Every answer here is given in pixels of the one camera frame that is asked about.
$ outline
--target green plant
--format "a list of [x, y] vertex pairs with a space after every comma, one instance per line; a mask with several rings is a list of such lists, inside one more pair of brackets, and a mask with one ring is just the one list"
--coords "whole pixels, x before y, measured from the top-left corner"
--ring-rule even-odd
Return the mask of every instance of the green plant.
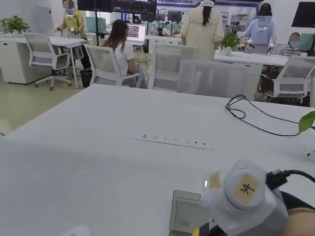
[[232, 50], [236, 50], [239, 45], [240, 38], [233, 32], [226, 33], [220, 43], [221, 48], [231, 47]]
[[299, 122], [299, 133], [302, 133], [309, 128], [315, 129], [312, 125], [315, 121], [315, 112], [310, 112], [303, 116]]
[[18, 33], [30, 31], [29, 25], [18, 16], [3, 18], [0, 22], [4, 33], [13, 33], [15, 30], [18, 31]]

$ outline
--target person in yellow shirt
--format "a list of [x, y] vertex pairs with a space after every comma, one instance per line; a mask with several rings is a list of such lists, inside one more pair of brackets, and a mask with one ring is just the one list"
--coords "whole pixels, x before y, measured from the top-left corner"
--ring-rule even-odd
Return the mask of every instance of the person in yellow shirt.
[[[67, 29], [73, 35], [80, 35], [81, 38], [86, 39], [84, 33], [84, 20], [82, 13], [76, 9], [73, 0], [63, 0], [63, 7], [65, 9], [63, 14], [63, 23], [59, 26], [61, 30]], [[85, 47], [82, 47], [84, 57], [81, 63], [85, 70], [91, 68], [90, 59]]]

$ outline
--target trash can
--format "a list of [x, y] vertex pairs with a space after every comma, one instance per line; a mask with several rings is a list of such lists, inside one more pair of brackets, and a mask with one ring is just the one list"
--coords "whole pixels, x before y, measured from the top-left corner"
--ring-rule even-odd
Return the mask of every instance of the trash can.
[[83, 88], [87, 88], [88, 86], [90, 86], [93, 72], [91, 69], [81, 70], [80, 74], [81, 74], [81, 79], [82, 79], [82, 86]]

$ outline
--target white office chair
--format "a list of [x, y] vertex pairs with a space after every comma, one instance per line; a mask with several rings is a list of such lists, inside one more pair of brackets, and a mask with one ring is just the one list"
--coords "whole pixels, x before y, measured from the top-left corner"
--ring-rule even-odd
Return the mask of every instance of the white office chair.
[[51, 80], [51, 91], [54, 90], [55, 80], [67, 82], [69, 87], [72, 86], [70, 80], [56, 76], [54, 72], [69, 67], [70, 53], [58, 54], [46, 34], [24, 33], [23, 35], [30, 50], [30, 66], [49, 66], [53, 69], [53, 75], [36, 81], [35, 87], [37, 88], [39, 83], [49, 80]]
[[305, 97], [310, 76], [315, 69], [314, 57], [291, 56], [274, 83], [274, 90], [267, 91], [269, 97]]
[[274, 55], [279, 55], [279, 52], [284, 45], [285, 44], [276, 44], [274, 49]]
[[[133, 74], [122, 77], [118, 63], [112, 48], [96, 47], [85, 44], [88, 55], [90, 57], [91, 69], [93, 71], [90, 85], [104, 84], [123, 86], [123, 82], [128, 79], [135, 78], [140, 74]], [[138, 79], [136, 88], [139, 88], [141, 79]]]
[[148, 89], [176, 91], [181, 60], [194, 60], [197, 47], [154, 44]]
[[242, 94], [254, 100], [259, 78], [247, 67], [215, 61], [183, 60], [177, 92], [232, 98]]

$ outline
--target person in blue apron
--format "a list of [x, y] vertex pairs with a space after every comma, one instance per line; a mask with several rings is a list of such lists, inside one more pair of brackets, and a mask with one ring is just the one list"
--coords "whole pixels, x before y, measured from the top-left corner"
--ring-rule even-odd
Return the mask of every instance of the person in blue apron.
[[272, 20], [271, 5], [264, 3], [259, 10], [258, 17], [244, 32], [246, 52], [265, 54], [268, 49], [272, 51], [276, 39], [276, 25]]

